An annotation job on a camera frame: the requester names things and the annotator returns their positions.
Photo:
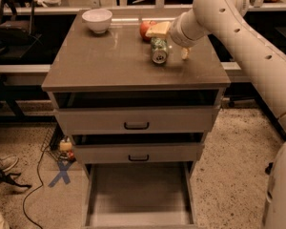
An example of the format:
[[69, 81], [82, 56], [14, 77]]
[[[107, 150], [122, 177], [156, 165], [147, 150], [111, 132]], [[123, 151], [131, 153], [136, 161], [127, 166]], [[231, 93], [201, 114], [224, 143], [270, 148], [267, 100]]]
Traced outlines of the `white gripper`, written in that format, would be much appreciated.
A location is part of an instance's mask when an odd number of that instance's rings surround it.
[[169, 31], [174, 43], [182, 47], [181, 58], [183, 60], [188, 60], [190, 58], [190, 48], [193, 47], [199, 39], [209, 34], [209, 32], [198, 23], [194, 10], [189, 10], [175, 18], [172, 24], [166, 21], [150, 26], [145, 35], [150, 38], [157, 37], [165, 39]]

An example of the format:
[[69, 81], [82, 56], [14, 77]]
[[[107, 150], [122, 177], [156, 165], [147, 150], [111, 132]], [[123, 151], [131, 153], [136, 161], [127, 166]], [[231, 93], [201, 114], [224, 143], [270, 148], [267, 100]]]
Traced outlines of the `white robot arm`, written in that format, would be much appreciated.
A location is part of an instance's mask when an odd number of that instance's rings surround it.
[[[286, 133], [286, 55], [243, 19], [249, 0], [194, 0], [190, 10], [172, 22], [148, 28], [148, 37], [171, 37], [190, 48], [212, 34], [249, 77]], [[270, 172], [261, 229], [286, 229], [286, 141]]]

